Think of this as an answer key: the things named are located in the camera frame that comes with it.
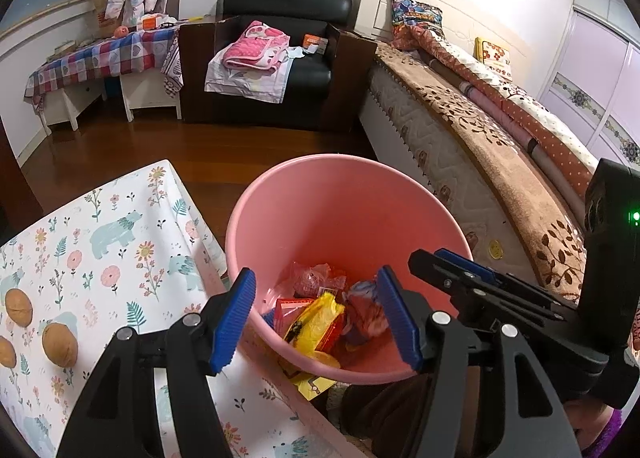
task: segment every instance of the headboard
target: headboard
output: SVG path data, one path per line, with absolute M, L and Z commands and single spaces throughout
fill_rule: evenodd
M 391 32 L 391 0 L 359 1 L 356 31 L 389 41 Z M 479 9 L 470 0 L 417 0 L 442 10 L 442 27 L 447 41 L 473 55 L 476 37 L 506 47 L 511 56 L 513 81 L 524 85 L 532 61 L 531 49 L 517 34 L 494 16 Z

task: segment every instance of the white floral tablecloth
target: white floral tablecloth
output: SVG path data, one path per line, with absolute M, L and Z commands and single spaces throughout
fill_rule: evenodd
M 220 245 L 167 160 L 94 189 L 1 247 L 0 335 L 14 345 L 17 365 L 0 367 L 0 400 L 36 453 L 56 455 L 80 391 L 118 328 L 168 328 L 224 291 L 225 272 Z M 12 287 L 33 304 L 27 328 L 6 314 Z M 52 321 L 78 339 L 72 368 L 44 354 L 41 335 Z M 363 456 L 286 380 L 249 329 L 209 385 L 235 456 Z M 165 456 L 178 458 L 164 370 L 156 370 L 156 403 Z

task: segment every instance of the pillowcase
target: pillowcase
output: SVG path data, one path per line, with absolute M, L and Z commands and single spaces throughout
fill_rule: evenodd
M 492 72 L 497 73 L 509 82 L 513 81 L 511 76 L 511 60 L 509 50 L 491 44 L 480 37 L 476 37 L 476 59 L 482 62 Z
M 411 34 L 417 27 L 444 39 L 442 10 L 437 6 L 414 0 L 391 0 L 394 40 L 391 45 L 399 50 L 417 50 L 420 46 Z

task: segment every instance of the armchair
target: armchair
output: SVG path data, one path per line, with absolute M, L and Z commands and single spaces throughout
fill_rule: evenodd
M 350 12 L 351 0 L 223 0 L 227 18 L 209 17 L 183 25 L 178 41 L 184 120 L 350 130 L 376 52 L 375 42 L 347 31 Z M 281 104 L 204 91 L 209 61 L 253 20 L 284 31 L 291 37 L 291 46 L 300 46 L 305 34 L 329 41 L 324 55 L 293 60 Z

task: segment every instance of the plastic bucket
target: plastic bucket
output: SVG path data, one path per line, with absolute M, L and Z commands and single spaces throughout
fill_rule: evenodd
M 303 371 L 350 384 L 384 384 L 413 375 L 391 334 L 353 353 L 338 370 L 303 356 L 262 319 L 278 297 L 293 261 L 329 263 L 350 280 L 371 279 L 389 264 L 405 288 L 434 309 L 456 315 L 449 297 L 413 277 L 412 251 L 448 248 L 471 259 L 459 226 L 444 206 L 408 176 L 355 156 L 319 154 L 284 162 L 255 180 L 236 203 L 226 232 L 226 259 L 234 280 L 251 268 L 257 294 L 249 322 L 284 359 Z

